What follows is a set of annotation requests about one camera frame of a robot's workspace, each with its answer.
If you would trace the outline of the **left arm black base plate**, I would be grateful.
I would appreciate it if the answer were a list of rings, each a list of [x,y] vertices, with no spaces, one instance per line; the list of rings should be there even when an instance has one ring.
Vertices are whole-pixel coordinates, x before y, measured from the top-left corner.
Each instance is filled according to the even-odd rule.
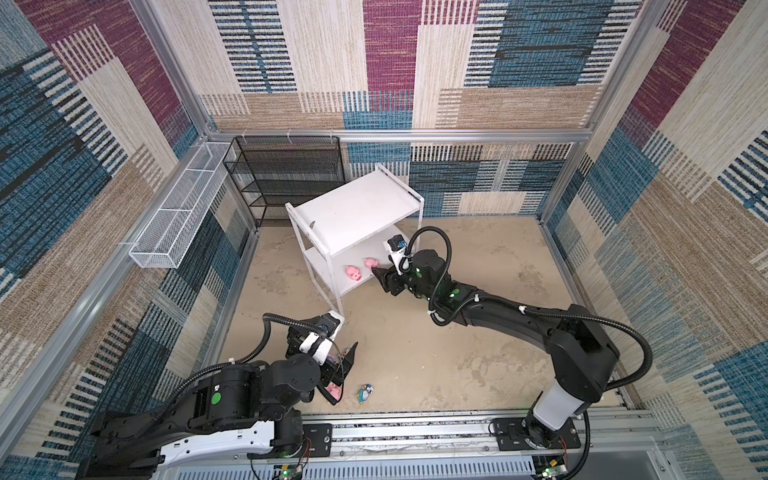
[[[331,454],[333,426],[330,423],[295,426],[279,424],[268,434],[266,442],[256,452],[248,452],[249,460],[277,458],[327,458]]]

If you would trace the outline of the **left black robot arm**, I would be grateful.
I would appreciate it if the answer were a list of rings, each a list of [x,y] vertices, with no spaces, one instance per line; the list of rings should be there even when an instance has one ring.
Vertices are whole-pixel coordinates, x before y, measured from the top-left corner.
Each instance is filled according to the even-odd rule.
[[[308,432],[296,407],[316,393],[338,404],[355,352],[335,342],[345,324],[335,311],[306,320],[266,313],[262,321],[247,355],[193,373],[160,406],[99,414],[77,478],[149,479],[160,468],[239,451],[305,467],[330,435]]]

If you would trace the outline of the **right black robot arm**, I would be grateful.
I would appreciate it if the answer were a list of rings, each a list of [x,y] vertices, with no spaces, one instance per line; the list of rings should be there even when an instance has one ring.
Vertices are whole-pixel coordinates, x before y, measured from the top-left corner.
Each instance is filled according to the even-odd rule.
[[[385,292],[397,296],[408,291],[426,300],[430,319],[437,326],[455,323],[490,329],[523,340],[550,356],[555,380],[537,397],[521,426],[532,448],[549,447],[572,416],[585,414],[605,392],[630,385],[649,372],[652,347],[634,328],[594,316],[581,305],[566,309],[531,306],[455,281],[449,274],[450,254],[417,250],[415,244],[400,234],[385,241],[392,264],[372,270]],[[612,374],[620,351],[608,329],[628,335],[642,352],[640,366],[619,379]]]

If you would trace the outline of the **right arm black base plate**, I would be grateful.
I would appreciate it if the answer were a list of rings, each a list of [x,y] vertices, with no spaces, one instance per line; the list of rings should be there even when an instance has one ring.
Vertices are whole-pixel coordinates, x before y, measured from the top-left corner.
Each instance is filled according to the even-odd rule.
[[[488,427],[500,451],[578,450],[582,441],[572,419],[558,430],[550,430],[533,417],[493,419]]]

